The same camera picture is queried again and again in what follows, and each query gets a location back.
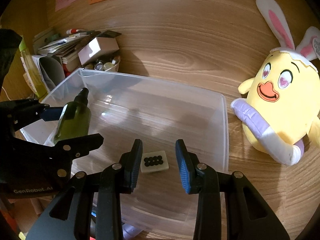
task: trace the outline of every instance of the small white box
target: small white box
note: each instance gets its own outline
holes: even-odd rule
[[[79,51],[78,56],[81,64],[84,65],[118,49],[119,46],[115,38],[96,37]]]
[[[142,173],[164,171],[169,169],[165,151],[144,153],[142,155],[140,168]]]

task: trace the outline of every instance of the green bottle cap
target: green bottle cap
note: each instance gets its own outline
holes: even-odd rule
[[[23,35],[21,37],[22,37],[22,41],[20,42],[20,45],[19,45],[20,52],[27,48],[26,43],[24,42]]]
[[[80,93],[75,97],[74,102],[78,103],[83,103],[86,106],[88,105],[88,95],[89,95],[89,90],[87,88],[82,88]]]

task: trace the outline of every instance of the clear plastic container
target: clear plastic container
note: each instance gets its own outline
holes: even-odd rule
[[[143,152],[166,152],[169,169],[140,173],[131,195],[121,195],[122,219],[146,231],[192,238],[198,195],[182,188],[174,145],[183,139],[201,162],[228,172],[228,120],[223,95],[149,77],[78,69],[43,101],[64,106],[87,87],[92,112],[89,134],[104,137],[100,149],[73,162],[72,172],[103,171],[130,151],[136,138]],[[49,144],[58,122],[39,120],[23,129],[27,140]]]

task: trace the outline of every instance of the pink inner ear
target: pink inner ear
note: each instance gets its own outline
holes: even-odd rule
[[[287,47],[290,49],[294,49],[294,45],[292,44],[291,40],[289,39],[288,34],[285,32],[285,29],[282,26],[277,15],[273,11],[269,10],[269,17],[270,17],[270,20],[271,20],[273,26],[277,30],[277,32],[279,32],[279,34],[284,38],[284,41],[285,41],[285,44],[287,45]]]
[[[300,54],[303,55],[304,57],[307,57],[314,51],[312,46],[312,41],[314,38],[317,38],[317,36],[312,36],[310,39],[310,43],[301,49]]]

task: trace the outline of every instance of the yellow chick plush toy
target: yellow chick plush toy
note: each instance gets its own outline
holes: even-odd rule
[[[254,148],[293,165],[303,155],[305,134],[320,146],[320,79],[310,62],[316,58],[312,41],[320,38],[320,30],[308,28],[295,49],[279,5],[274,0],[256,4],[281,47],[270,51],[256,77],[239,86],[248,96],[234,100],[231,108]]]

